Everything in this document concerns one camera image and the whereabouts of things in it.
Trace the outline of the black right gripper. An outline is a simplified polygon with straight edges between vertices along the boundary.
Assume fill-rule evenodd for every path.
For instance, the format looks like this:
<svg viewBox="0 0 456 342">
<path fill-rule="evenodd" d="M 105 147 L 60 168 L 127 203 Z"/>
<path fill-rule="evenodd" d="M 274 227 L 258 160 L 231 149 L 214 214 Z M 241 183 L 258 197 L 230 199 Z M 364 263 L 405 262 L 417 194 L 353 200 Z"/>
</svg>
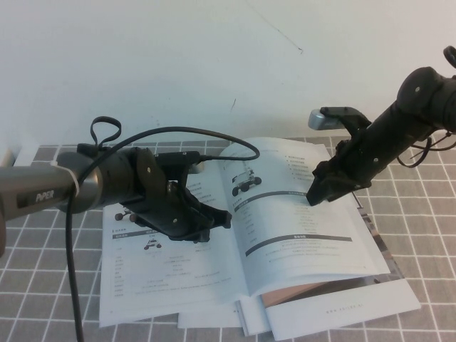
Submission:
<svg viewBox="0 0 456 342">
<path fill-rule="evenodd" d="M 323 201 L 336 201 L 356 190 L 371 186 L 373 176 L 373 139 L 352 137 L 342 140 L 336 146 L 335 155 L 320 162 L 313 171 L 314 180 L 306 194 L 311 206 Z"/>
</svg>

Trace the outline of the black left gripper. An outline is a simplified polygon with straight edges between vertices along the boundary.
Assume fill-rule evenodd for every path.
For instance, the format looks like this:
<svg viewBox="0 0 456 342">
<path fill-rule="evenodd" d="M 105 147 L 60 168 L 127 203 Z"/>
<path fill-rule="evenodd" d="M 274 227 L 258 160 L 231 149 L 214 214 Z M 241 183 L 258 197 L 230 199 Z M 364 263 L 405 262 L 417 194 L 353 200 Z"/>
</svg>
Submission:
<svg viewBox="0 0 456 342">
<path fill-rule="evenodd" d="M 210 229 L 231 228 L 232 215 L 228 211 L 201 203 L 175 181 L 167 183 L 162 195 L 149 191 L 124 201 L 123 206 L 131 211 L 131 222 L 154 229 L 171 240 L 205 243 L 210 240 Z"/>
</svg>

